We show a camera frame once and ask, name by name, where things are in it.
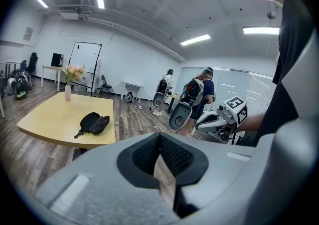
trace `person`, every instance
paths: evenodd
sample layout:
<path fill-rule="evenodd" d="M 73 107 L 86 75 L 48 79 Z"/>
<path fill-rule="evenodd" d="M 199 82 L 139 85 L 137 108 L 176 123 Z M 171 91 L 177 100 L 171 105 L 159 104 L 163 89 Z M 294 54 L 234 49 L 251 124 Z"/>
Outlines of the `person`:
<path fill-rule="evenodd" d="M 167 81 L 167 84 L 168 84 L 168 90 L 170 91 L 171 89 L 173 89 L 173 83 L 174 83 L 174 79 L 173 79 L 173 73 L 174 73 L 174 70 L 173 69 L 169 69 L 167 71 L 167 74 L 164 75 L 162 77 L 162 79 L 166 80 Z M 165 100 L 161 103 L 161 105 L 154 110 L 154 112 L 152 113 L 153 115 L 156 115 L 156 116 L 161 116 L 162 115 L 162 108 L 163 108 L 163 104 L 165 103 Z"/>
<path fill-rule="evenodd" d="M 177 131 L 177 134 L 186 136 L 186 134 L 193 128 L 195 125 L 195 122 L 199 117 L 202 115 L 204 111 L 205 104 L 211 104 L 215 101 L 215 87 L 214 83 L 212 81 L 214 71 L 211 67 L 207 67 L 203 70 L 203 72 L 195 77 L 195 79 L 199 79 L 204 84 L 204 90 L 203 90 L 203 101 L 197 105 L 193 106 L 192 108 L 192 114 L 189 118 L 189 120 L 186 122 L 185 126 L 183 126 L 179 131 Z"/>
<path fill-rule="evenodd" d="M 282 84 L 282 79 L 299 58 L 314 30 L 311 16 L 301 0 L 269 1 L 274 1 L 282 7 L 282 22 L 278 37 L 278 64 L 273 78 L 277 87 L 268 110 L 265 113 L 248 116 L 236 130 L 236 132 L 257 131 L 255 138 L 240 143 L 245 146 L 256 147 L 263 135 L 275 133 L 286 122 L 297 119 L 297 111 Z"/>

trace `white ceiling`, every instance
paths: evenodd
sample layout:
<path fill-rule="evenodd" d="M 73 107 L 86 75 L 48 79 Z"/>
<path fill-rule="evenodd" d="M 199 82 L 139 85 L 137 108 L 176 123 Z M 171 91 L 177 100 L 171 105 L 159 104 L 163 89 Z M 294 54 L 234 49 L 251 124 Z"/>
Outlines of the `white ceiling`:
<path fill-rule="evenodd" d="M 49 12 L 61 5 L 81 5 L 94 18 L 122 24 L 169 47 L 185 59 L 212 56 L 258 56 L 274 58 L 277 36 L 244 35 L 243 26 L 280 26 L 282 11 L 265 0 L 44 0 Z M 270 22 L 266 13 L 277 17 Z M 204 34 L 210 40 L 181 46 L 180 42 Z"/>

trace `black pouch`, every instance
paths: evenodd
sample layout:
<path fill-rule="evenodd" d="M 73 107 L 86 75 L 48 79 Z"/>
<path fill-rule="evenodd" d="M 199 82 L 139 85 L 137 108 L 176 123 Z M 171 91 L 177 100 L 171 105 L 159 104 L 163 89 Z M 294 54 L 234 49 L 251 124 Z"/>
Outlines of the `black pouch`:
<path fill-rule="evenodd" d="M 103 132 L 103 130 L 109 122 L 110 116 L 103 117 L 96 112 L 91 112 L 81 120 L 81 129 L 79 130 L 79 133 L 76 136 L 74 136 L 74 138 L 78 138 L 80 135 L 83 135 L 84 132 L 89 132 L 93 135 L 98 135 Z"/>

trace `whiteboard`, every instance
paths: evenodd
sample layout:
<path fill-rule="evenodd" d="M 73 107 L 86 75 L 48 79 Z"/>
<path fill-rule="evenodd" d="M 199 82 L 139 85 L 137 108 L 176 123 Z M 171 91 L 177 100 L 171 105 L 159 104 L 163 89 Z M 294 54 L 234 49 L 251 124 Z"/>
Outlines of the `whiteboard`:
<path fill-rule="evenodd" d="M 101 44 L 76 42 L 72 50 L 69 65 L 84 66 L 86 72 L 94 73 L 101 47 Z"/>

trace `white wall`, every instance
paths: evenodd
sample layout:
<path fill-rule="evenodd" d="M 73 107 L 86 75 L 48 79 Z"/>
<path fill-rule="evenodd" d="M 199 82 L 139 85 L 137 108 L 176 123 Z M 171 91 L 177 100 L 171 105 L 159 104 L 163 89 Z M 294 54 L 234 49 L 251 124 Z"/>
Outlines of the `white wall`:
<path fill-rule="evenodd" d="M 44 21 L 34 48 L 38 55 L 36 75 L 41 76 L 42 65 L 51 64 L 53 53 L 63 54 L 63 66 L 67 66 L 76 41 L 102 44 L 99 77 L 103 74 L 117 94 L 122 92 L 123 81 L 129 81 L 144 86 L 142 98 L 153 99 L 158 81 L 168 69 L 172 68 L 175 80 L 178 79 L 180 63 L 161 50 L 110 27 L 65 20 L 58 15 Z M 55 72 L 45 70 L 44 78 L 54 79 Z"/>
<path fill-rule="evenodd" d="M 33 47 L 42 27 L 42 12 L 29 0 L 20 0 L 8 13 L 0 29 L 0 62 L 29 62 Z M 30 40 L 24 40 L 26 28 L 33 29 Z"/>
<path fill-rule="evenodd" d="M 224 67 L 256 72 L 273 77 L 276 71 L 275 59 L 261 57 L 211 57 L 191 59 L 181 64 L 182 67 Z"/>

